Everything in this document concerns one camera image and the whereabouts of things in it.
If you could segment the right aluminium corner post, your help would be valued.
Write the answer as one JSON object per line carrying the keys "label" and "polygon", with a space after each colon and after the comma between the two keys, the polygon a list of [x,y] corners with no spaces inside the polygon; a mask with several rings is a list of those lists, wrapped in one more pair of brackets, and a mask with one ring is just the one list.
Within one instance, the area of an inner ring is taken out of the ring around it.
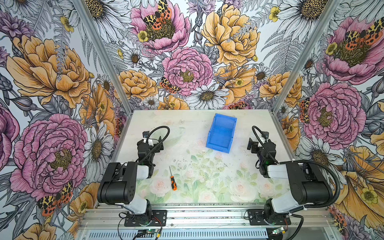
{"label": "right aluminium corner post", "polygon": [[325,28],[329,25],[329,22],[331,21],[331,17],[336,12],[339,4],[341,1],[339,0],[332,0],[328,1],[328,3],[325,6],[325,9],[323,13],[321,14],[318,23],[314,27],[313,33],[309,34],[308,41],[305,44],[302,52],[300,53],[297,62],[295,63],[288,80],[284,87],[282,88],[281,93],[277,97],[273,108],[272,113],[276,116],[277,111],[282,105],[282,103],[285,101],[286,97],[290,93],[291,88],[293,87],[294,83],[296,82],[301,69],[303,65],[305,64],[306,60],[310,56],[310,51],[315,48],[316,43],[320,39],[321,35],[323,34]]}

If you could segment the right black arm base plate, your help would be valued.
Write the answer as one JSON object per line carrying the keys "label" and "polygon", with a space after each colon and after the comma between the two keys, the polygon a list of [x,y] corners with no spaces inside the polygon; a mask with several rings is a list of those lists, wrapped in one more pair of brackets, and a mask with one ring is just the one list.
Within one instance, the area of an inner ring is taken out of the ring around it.
{"label": "right black arm base plate", "polygon": [[291,225],[291,220],[287,214],[266,213],[262,209],[249,209],[246,211],[246,217],[251,226],[277,226]]}

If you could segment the blue plastic storage bin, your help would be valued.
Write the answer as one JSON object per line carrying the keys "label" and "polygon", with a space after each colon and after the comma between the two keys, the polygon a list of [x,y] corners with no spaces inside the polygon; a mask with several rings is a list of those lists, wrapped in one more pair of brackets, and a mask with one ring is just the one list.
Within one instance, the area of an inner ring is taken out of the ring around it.
{"label": "blue plastic storage bin", "polygon": [[236,124],[237,118],[215,114],[206,147],[228,154],[232,146]]}

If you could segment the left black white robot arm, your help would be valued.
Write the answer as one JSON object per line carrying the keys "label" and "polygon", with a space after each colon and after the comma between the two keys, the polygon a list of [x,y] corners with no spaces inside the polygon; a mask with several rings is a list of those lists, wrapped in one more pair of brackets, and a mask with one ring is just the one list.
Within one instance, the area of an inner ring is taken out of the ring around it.
{"label": "left black white robot arm", "polygon": [[164,149],[162,139],[137,143],[139,161],[109,163],[97,192],[99,203],[120,206],[127,210],[126,227],[149,226],[155,214],[149,200],[136,193],[138,180],[150,179],[154,173],[154,156]]}

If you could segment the orange black handled screwdriver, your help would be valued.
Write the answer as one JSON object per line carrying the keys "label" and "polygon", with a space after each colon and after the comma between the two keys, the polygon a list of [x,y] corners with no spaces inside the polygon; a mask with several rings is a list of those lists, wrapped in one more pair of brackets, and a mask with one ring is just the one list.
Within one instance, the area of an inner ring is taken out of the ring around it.
{"label": "orange black handled screwdriver", "polygon": [[175,181],[175,178],[174,178],[174,175],[172,174],[172,170],[170,169],[170,174],[171,174],[171,187],[172,187],[172,190],[173,191],[176,191],[178,188],[177,188],[177,184],[176,184],[176,181]]}

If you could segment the left aluminium corner post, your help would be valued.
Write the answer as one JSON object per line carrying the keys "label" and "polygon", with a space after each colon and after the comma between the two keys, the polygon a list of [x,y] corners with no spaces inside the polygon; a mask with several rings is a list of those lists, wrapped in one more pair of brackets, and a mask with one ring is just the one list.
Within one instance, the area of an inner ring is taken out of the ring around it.
{"label": "left aluminium corner post", "polygon": [[122,87],[121,82],[119,81],[118,74],[115,71],[115,68],[112,64],[112,61],[108,55],[108,52],[105,48],[103,40],[98,32],[96,24],[92,20],[92,16],[87,8],[85,1],[74,1],[75,9],[77,10],[84,27],[87,30],[88,38],[93,42],[96,51],[109,75],[117,94],[124,106],[124,109],[129,117],[133,114],[132,106],[126,96],[126,93]]}

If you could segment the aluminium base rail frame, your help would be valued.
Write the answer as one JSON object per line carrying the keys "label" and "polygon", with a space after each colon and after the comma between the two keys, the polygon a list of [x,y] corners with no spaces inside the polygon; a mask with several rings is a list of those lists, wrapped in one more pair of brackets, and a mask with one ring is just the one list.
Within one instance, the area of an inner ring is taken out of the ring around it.
{"label": "aluminium base rail frame", "polygon": [[79,227],[78,240],[286,240],[294,232],[296,240],[340,240],[342,235],[334,226],[326,209],[301,211],[304,217],[290,217],[288,223],[263,225],[262,220],[249,216],[260,205],[159,205],[162,224],[126,227],[125,210],[99,205],[86,212]]}

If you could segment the aluminium corner post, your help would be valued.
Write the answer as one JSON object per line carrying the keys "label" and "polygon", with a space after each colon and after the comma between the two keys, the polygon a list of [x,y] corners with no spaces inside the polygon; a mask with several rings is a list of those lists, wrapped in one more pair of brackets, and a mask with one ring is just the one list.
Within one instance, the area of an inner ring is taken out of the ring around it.
{"label": "aluminium corner post", "polygon": [[112,61],[108,55],[108,52],[105,48],[103,40],[98,32],[96,24],[92,20],[92,16],[87,8],[85,1],[74,1],[75,9],[77,10],[84,27],[87,30],[88,38],[93,42],[96,51],[109,75],[117,94],[124,106],[124,109],[129,117],[133,114],[132,106],[126,96],[126,93],[122,87],[121,82],[119,81],[118,74],[115,71],[115,68],[112,64]]}
{"label": "aluminium corner post", "polygon": [[329,25],[329,22],[331,21],[331,17],[336,12],[339,4],[341,1],[339,0],[332,0],[328,1],[328,3],[325,6],[325,9],[323,13],[321,14],[318,23],[314,27],[313,33],[309,34],[308,41],[305,44],[302,52],[300,53],[297,62],[295,63],[288,80],[284,87],[282,88],[281,93],[277,97],[273,108],[272,113],[276,116],[277,111],[282,105],[282,103],[285,101],[286,97],[290,93],[291,88],[293,87],[294,83],[296,82],[301,69],[303,65],[305,64],[306,60],[310,56],[310,51],[315,48],[316,43],[320,39],[321,35],[323,34],[325,28]]}

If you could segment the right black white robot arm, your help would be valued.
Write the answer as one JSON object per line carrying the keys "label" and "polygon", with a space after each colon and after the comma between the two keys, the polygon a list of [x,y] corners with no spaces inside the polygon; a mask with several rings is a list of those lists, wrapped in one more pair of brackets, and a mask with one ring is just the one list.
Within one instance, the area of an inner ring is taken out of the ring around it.
{"label": "right black white robot arm", "polygon": [[338,193],[332,190],[321,170],[329,168],[312,161],[276,163],[276,145],[270,140],[261,143],[249,139],[247,149],[259,160],[256,168],[269,180],[289,182],[289,190],[277,198],[268,199],[261,209],[247,210],[250,225],[290,225],[290,216],[306,208],[324,208],[332,204]]}

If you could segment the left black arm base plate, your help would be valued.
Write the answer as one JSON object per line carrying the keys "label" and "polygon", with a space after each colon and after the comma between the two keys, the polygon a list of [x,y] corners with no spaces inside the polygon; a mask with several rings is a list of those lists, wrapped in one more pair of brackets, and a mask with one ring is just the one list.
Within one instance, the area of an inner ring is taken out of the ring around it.
{"label": "left black arm base plate", "polygon": [[125,227],[165,227],[167,222],[168,211],[152,210],[142,215],[134,215],[128,213],[124,226]]}

